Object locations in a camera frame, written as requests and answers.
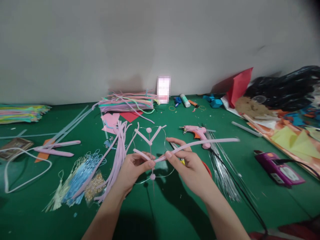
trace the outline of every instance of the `orange paper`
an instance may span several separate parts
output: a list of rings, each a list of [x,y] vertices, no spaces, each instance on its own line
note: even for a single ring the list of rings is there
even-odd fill
[[[46,145],[47,142],[49,142],[51,139],[47,139],[44,141],[43,145]],[[39,153],[38,156],[39,158],[43,158],[43,159],[48,159],[49,157],[49,154],[46,154],[46,153]],[[37,158],[34,162],[37,163],[37,162],[41,162],[42,160]]]
[[[227,92],[230,107],[234,108],[237,100],[245,94],[248,84],[251,80],[252,69],[253,67],[244,70],[233,78],[233,84],[230,90]]]

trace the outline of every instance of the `cylindrical container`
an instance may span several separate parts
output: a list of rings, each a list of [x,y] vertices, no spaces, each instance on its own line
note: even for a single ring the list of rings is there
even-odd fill
[[[180,98],[181,98],[181,100],[183,101],[183,104],[186,107],[190,107],[191,106],[191,104],[188,102],[188,99],[186,98],[186,96],[184,94],[180,94]]]

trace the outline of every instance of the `scissors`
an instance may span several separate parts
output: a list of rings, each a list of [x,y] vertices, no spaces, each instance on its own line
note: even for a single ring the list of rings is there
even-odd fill
[[[177,149],[177,148],[178,148],[178,146],[177,146],[175,143],[170,143],[170,144],[171,144],[171,146],[173,147],[173,149]],[[180,158],[180,162],[181,162],[183,165],[186,165],[186,163],[185,163],[185,161],[184,161],[183,158]],[[203,165],[205,166],[205,168],[207,169],[210,177],[212,178],[212,174],[211,174],[211,171],[210,171],[209,167],[208,167],[203,161],[202,161],[202,163],[203,163]]]

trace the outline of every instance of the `yellow paper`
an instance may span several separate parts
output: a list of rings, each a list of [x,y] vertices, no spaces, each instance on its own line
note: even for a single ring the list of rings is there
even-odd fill
[[[312,157],[320,159],[320,153],[310,141],[305,130],[297,136],[289,127],[285,126],[276,132],[271,139],[306,162],[311,162]]]
[[[291,149],[296,152],[320,159],[320,153],[310,141],[309,136],[305,130],[302,130]]]

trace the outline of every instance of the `red paper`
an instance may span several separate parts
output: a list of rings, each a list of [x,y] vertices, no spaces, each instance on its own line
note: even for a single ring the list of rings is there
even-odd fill
[[[134,121],[137,117],[139,117],[138,114],[136,114],[136,112],[122,112],[120,113],[120,116],[122,116],[125,120],[127,120],[128,122],[132,122]]]
[[[234,108],[237,100],[244,95],[251,80],[252,68],[244,70],[233,78],[233,84],[227,92],[230,107]]]

